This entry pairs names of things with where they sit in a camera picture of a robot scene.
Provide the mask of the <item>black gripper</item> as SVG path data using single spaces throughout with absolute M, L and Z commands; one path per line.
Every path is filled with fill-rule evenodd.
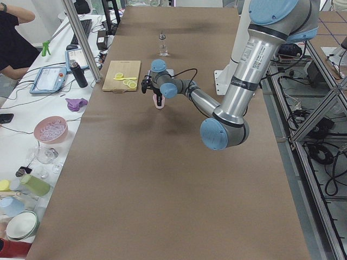
M 154 85 L 153 85 L 152 91 L 153 91 L 153 94 L 162 95 L 162 93 L 160 92 L 160 89 L 156 88 Z

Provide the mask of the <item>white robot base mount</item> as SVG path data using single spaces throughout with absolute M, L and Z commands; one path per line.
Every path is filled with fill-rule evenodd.
M 217 95 L 225 95 L 231 78 L 235 73 L 236 67 L 241 60 L 241 56 L 245 46 L 249 40 L 248 26 L 250 24 L 249 17 L 249 4 L 250 0 L 245 0 L 242 6 L 242 12 L 238 23 L 236 38 L 234 41 L 230 61 L 223 70 L 214 71 L 215 89 Z

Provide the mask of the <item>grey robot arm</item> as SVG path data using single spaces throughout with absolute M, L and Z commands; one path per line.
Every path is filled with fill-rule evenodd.
M 152 61 L 149 75 L 142 81 L 142 92 L 151 89 L 166 99 L 185 95 L 207 116 L 201 123 L 200 135 L 211 150 L 240 145 L 249 136 L 243 115 L 271 59 L 282 44 L 316 36 L 319 6 L 319 1 L 251 1 L 249 39 L 221 103 L 195 81 L 174 79 L 160 59 Z

